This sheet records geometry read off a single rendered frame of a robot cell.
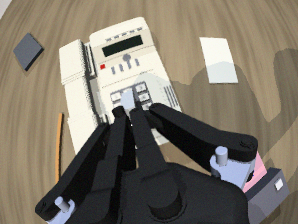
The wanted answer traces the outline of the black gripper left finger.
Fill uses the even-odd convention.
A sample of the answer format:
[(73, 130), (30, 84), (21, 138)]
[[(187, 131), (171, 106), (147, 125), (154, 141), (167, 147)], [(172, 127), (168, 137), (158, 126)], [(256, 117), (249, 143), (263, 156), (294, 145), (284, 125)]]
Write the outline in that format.
[(96, 127), (57, 184), (36, 205), (35, 213), (48, 224), (64, 224), (84, 199), (82, 217), (87, 223), (116, 224), (121, 172), (136, 169), (127, 92), (111, 111), (114, 122)]

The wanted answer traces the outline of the pink sticky note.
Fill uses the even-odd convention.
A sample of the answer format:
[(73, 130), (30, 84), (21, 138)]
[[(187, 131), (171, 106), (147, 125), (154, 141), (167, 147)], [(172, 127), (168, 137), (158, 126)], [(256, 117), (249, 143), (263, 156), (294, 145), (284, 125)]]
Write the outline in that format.
[(265, 166), (260, 158), (260, 155), (257, 151), (257, 158), (255, 162), (254, 174), (248, 183), (245, 184), (243, 192), (248, 191), (253, 185), (255, 185), (265, 174), (267, 173)]

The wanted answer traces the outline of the white sheet of paper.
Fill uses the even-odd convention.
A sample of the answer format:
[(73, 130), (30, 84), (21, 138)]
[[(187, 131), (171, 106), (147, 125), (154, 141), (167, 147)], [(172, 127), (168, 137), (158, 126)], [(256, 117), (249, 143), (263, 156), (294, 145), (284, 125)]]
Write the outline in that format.
[(209, 83), (238, 83), (226, 39), (201, 38)]

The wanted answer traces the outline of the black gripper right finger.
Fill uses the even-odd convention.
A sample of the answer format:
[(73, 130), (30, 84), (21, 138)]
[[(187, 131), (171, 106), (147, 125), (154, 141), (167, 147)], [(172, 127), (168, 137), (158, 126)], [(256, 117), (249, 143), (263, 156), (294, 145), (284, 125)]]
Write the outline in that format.
[(171, 217), (181, 208), (182, 200), (151, 129), (156, 128), (213, 177), (242, 190), (252, 179), (258, 148), (254, 136), (219, 130), (162, 103), (153, 103), (148, 108), (143, 110), (133, 91), (127, 91), (141, 187), (153, 214)]

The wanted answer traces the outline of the white desk phone body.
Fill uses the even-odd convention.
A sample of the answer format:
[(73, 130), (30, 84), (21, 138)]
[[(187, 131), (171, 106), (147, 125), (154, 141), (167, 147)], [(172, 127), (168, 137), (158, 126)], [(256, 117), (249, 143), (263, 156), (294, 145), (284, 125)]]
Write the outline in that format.
[(90, 42), (84, 45), (92, 71), (91, 90), (104, 122), (114, 122), (111, 110), (120, 106), (121, 94), (129, 90), (143, 110), (162, 103), (182, 112), (144, 18), (110, 26), (89, 37)]

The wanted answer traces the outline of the white telephone handset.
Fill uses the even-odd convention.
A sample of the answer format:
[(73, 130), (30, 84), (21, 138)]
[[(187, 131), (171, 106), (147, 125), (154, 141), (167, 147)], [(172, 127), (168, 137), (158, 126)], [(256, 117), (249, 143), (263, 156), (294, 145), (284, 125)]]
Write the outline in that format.
[(65, 86), (68, 105), (68, 124), (75, 153), (103, 119), (96, 111), (90, 85), (91, 66), (88, 50), (78, 39), (59, 49), (61, 83)]

